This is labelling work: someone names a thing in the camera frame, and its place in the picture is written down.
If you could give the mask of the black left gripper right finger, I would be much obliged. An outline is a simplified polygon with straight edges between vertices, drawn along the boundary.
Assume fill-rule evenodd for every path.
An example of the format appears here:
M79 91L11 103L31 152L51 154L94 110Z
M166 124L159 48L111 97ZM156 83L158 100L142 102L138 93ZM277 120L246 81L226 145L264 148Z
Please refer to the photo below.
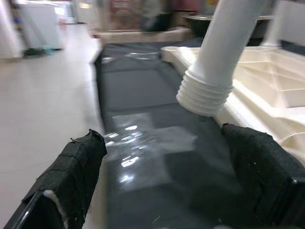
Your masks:
M226 123L235 174L265 225L305 227L305 167L267 133Z

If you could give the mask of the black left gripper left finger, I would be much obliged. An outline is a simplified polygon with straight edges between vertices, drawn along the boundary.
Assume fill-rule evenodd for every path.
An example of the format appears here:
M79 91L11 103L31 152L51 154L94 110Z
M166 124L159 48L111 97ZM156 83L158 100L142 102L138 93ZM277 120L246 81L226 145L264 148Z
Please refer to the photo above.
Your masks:
M72 139L38 176L5 228L82 228L106 154L97 131Z

